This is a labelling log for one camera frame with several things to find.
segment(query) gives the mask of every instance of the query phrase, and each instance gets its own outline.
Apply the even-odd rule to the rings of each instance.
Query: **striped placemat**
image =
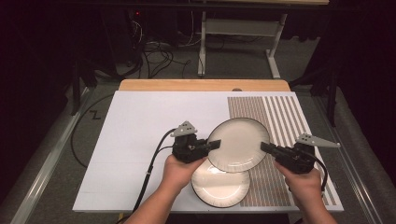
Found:
[[[282,147],[292,147],[302,133],[310,133],[303,122],[304,115],[296,97],[249,96],[228,97],[230,118],[251,118],[263,124],[271,142]],[[250,189],[241,206],[293,206],[294,202],[285,184],[284,176],[275,168],[274,158],[267,155],[261,163],[249,170]],[[327,185],[323,201],[336,205],[333,188]]]

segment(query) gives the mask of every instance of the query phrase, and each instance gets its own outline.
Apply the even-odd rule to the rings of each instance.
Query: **metal bracket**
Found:
[[[171,133],[171,137],[179,137],[197,132],[198,130],[196,130],[194,126],[186,120],[182,124],[178,125],[178,128]]]
[[[301,134],[296,142],[303,143],[312,147],[340,147],[339,143],[334,143],[331,141],[324,140],[322,138],[315,137],[308,133]]]

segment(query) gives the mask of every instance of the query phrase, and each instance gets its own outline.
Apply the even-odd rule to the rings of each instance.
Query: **human hand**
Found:
[[[163,167],[163,180],[160,188],[171,190],[175,194],[179,194],[180,191],[186,187],[194,171],[206,160],[202,158],[198,161],[191,163],[185,163],[178,161],[174,155],[168,156]]]
[[[312,169],[308,174],[295,174],[275,161],[275,167],[285,176],[286,184],[293,195],[294,202],[301,210],[324,206],[321,199],[320,172]]]

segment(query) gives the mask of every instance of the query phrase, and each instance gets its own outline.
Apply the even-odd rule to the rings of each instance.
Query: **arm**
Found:
[[[204,161],[205,158],[202,158],[186,164],[170,155],[163,167],[163,180],[160,186],[125,223],[165,223],[177,195],[189,184],[192,174]]]
[[[275,162],[275,167],[285,176],[286,184],[290,187],[293,199],[303,213],[304,223],[336,223],[322,201],[319,170],[314,168],[308,174],[297,175],[278,162]]]

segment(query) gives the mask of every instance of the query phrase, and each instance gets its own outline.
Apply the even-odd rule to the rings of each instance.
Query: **ceramic plate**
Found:
[[[227,173],[204,161],[194,172],[191,184],[198,197],[215,207],[231,207],[241,202],[248,193],[248,171]]]
[[[266,128],[255,119],[229,119],[209,136],[208,142],[221,140],[220,148],[211,150],[210,162],[222,171],[236,173],[259,164],[266,153],[261,144],[270,142]]]

